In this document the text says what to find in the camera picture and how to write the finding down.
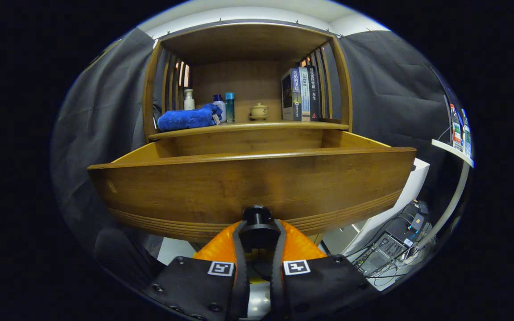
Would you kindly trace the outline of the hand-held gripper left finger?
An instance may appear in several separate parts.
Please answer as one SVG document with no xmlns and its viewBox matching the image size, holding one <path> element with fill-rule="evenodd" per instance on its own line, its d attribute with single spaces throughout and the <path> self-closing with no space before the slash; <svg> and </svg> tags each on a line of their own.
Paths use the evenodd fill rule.
<svg viewBox="0 0 514 321">
<path fill-rule="evenodd" d="M 145 287 L 155 304 L 190 321 L 247 317 L 249 279 L 240 221 L 222 230 L 193 257 L 177 256 Z"/>
</svg>

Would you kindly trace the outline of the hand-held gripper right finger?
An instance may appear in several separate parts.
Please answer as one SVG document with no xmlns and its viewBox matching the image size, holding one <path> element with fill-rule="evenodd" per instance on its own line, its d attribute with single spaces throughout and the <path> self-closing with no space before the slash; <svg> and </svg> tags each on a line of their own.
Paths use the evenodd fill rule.
<svg viewBox="0 0 514 321">
<path fill-rule="evenodd" d="M 292 224 L 274 221 L 270 295 L 274 321 L 346 321 L 380 292 L 343 255 L 322 252 Z"/>
</svg>

